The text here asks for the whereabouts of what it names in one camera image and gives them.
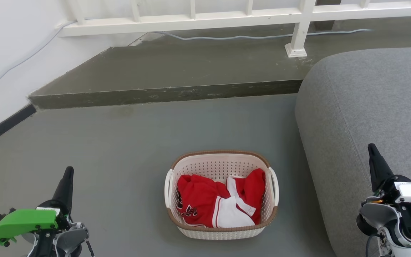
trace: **gray sofa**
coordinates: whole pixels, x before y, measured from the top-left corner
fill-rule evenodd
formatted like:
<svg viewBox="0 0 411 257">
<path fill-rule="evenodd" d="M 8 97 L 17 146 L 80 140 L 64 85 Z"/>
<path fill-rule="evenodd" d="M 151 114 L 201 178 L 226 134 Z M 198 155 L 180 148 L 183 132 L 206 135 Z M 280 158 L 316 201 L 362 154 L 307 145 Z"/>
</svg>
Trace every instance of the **gray sofa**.
<svg viewBox="0 0 411 257">
<path fill-rule="evenodd" d="M 411 178 L 411 48 L 321 60 L 300 87 L 295 115 L 334 252 L 363 257 L 367 236 L 356 215 L 371 193 L 367 145 Z"/>
</svg>

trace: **concrete floor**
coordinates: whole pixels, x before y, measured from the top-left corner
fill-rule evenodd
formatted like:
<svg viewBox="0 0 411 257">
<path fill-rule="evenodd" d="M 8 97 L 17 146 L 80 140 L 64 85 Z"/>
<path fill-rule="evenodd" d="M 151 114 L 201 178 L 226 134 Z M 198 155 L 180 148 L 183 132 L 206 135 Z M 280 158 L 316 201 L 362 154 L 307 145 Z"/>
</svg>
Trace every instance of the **concrete floor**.
<svg viewBox="0 0 411 257">
<path fill-rule="evenodd" d="M 173 34 L 269 36 L 291 34 L 293 27 L 282 24 L 173 31 Z M 302 80 L 316 62 L 333 54 L 411 47 L 411 17 L 336 21 L 333 31 L 360 28 L 375 31 L 308 36 L 305 41 L 308 56 L 300 58 L 286 55 L 284 45 L 291 41 L 290 37 L 182 41 L 164 36 L 135 47 L 109 49 L 36 91 L 30 99 L 41 109 L 57 109 L 243 96 L 243 91 L 255 90 L 259 85 L 235 84 Z M 205 88 L 205 85 L 219 86 Z M 271 86 L 271 92 L 257 93 L 291 93 L 283 90 L 290 86 L 293 85 L 276 84 Z"/>
<path fill-rule="evenodd" d="M 0 137 L 0 212 L 52 197 L 75 168 L 73 218 L 96 256 L 333 257 L 294 117 L 295 94 L 40 111 Z M 251 150 L 280 185 L 279 213 L 259 236 L 185 237 L 169 220 L 163 182 L 181 154 Z M 0 256 L 19 257 L 22 238 Z M 82 256 L 89 256 L 86 248 Z"/>
</svg>

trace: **basket handle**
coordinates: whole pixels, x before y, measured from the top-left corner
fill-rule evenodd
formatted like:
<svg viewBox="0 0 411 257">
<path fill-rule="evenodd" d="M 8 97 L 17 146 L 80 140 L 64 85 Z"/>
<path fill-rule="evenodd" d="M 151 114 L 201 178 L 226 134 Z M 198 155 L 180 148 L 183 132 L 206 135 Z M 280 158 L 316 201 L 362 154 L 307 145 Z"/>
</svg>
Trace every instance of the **basket handle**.
<svg viewBox="0 0 411 257">
<path fill-rule="evenodd" d="M 271 167 L 269 167 L 269 171 L 270 171 L 270 176 L 272 179 L 270 184 L 271 184 L 271 191 L 272 191 L 273 199 L 274 199 L 274 206 L 278 206 L 279 205 L 279 181 L 277 180 L 277 175 L 275 174 L 275 171 Z"/>
<path fill-rule="evenodd" d="M 166 204 L 166 208 L 170 208 L 171 202 L 171 186 L 172 186 L 172 169 L 168 171 L 166 175 L 166 180 L 164 181 L 164 203 Z"/>
</svg>

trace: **red and white clothing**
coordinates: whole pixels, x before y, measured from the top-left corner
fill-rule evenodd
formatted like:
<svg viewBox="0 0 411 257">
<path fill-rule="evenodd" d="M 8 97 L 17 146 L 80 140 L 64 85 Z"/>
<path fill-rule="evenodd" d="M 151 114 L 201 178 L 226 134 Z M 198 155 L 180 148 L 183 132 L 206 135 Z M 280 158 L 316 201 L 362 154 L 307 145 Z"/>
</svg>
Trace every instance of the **red and white clothing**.
<svg viewBox="0 0 411 257">
<path fill-rule="evenodd" d="M 228 177 L 226 185 L 198 175 L 182 175 L 177 182 L 181 199 L 178 211 L 190 226 L 231 228 L 261 222 L 265 173 Z"/>
</svg>

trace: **white plastic basket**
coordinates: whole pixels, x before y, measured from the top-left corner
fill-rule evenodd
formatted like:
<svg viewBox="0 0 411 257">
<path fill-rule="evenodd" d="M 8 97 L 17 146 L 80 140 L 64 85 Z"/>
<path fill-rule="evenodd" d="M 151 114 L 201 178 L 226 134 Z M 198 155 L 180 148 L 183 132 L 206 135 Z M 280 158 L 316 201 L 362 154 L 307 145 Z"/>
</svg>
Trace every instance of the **white plastic basket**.
<svg viewBox="0 0 411 257">
<path fill-rule="evenodd" d="M 177 211 L 177 181 L 181 175 L 197 174 L 215 181 L 225 181 L 228 176 L 246 177 L 254 169 L 266 172 L 266 191 L 261 208 L 261 223 L 238 228 L 193 227 L 184 223 Z M 275 218 L 279 203 L 277 176 L 269 163 L 260 155 L 243 151 L 203 151 L 188 153 L 178 158 L 166 175 L 164 201 L 169 217 L 187 237 L 206 240 L 231 240 L 253 237 L 261 233 Z"/>
</svg>

